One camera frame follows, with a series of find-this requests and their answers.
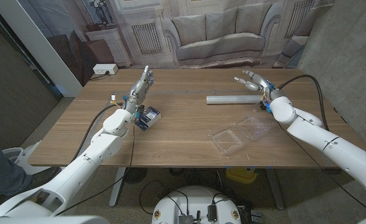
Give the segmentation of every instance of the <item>radiator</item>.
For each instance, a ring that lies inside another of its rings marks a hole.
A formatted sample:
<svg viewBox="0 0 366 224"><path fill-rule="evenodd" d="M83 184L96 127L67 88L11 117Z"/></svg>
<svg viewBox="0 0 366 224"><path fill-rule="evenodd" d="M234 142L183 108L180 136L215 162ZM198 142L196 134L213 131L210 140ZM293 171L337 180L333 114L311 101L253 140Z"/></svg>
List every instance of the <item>radiator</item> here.
<svg viewBox="0 0 366 224"><path fill-rule="evenodd" d="M135 25L132 30L142 54L162 52L155 23Z"/></svg>
<svg viewBox="0 0 366 224"><path fill-rule="evenodd" d="M285 38L292 37L294 35L295 30L298 28L303 18L305 18L306 14L312 8L313 2L314 0L307 0L294 4L293 15L291 16Z"/></svg>

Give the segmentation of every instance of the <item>doorframe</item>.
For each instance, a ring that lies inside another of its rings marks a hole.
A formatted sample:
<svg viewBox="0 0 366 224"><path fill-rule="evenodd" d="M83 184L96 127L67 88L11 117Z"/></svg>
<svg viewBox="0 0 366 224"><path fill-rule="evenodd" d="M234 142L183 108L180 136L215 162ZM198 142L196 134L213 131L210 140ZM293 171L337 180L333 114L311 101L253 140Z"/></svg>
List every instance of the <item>doorframe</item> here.
<svg viewBox="0 0 366 224"><path fill-rule="evenodd" d="M17 0L0 1L0 16L64 97L76 97L82 86Z"/></svg>

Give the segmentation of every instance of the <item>grey wall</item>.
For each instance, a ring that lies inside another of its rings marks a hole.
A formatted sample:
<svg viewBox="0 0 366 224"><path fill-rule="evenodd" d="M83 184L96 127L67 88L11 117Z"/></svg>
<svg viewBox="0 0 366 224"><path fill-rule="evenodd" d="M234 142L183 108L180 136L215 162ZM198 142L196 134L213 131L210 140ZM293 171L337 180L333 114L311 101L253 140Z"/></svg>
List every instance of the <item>grey wall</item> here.
<svg viewBox="0 0 366 224"><path fill-rule="evenodd" d="M366 142L366 0L336 0L319 15L298 68L319 80L325 97Z"/></svg>

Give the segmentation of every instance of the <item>metal tube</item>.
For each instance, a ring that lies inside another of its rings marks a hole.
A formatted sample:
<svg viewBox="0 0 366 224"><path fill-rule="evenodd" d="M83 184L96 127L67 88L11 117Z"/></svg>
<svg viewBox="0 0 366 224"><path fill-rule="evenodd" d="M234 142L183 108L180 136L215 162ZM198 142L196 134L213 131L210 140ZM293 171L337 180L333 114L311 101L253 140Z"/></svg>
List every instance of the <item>metal tube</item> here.
<svg viewBox="0 0 366 224"><path fill-rule="evenodd" d="M261 95L247 96L207 96L207 104L244 104L259 103Z"/></svg>

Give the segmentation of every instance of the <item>clear plastic container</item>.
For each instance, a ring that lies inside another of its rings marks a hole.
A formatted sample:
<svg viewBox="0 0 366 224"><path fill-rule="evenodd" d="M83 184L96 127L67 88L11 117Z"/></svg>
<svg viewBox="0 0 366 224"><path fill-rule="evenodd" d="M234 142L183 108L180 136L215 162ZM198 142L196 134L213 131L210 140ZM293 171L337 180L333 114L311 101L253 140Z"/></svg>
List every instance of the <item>clear plastic container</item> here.
<svg viewBox="0 0 366 224"><path fill-rule="evenodd" d="M254 116L250 116L244 119L237 125L243 132L243 134L251 141L256 141L264 136L269 129Z"/></svg>
<svg viewBox="0 0 366 224"><path fill-rule="evenodd" d="M247 116L238 124L211 131L210 136L223 155L230 155L249 141L256 141L264 136L267 130L268 127L254 116Z"/></svg>
<svg viewBox="0 0 366 224"><path fill-rule="evenodd" d="M211 133L212 141L220 149L223 155L241 149L247 142L248 138L243 134L242 130L237 126L227 127L222 130Z"/></svg>

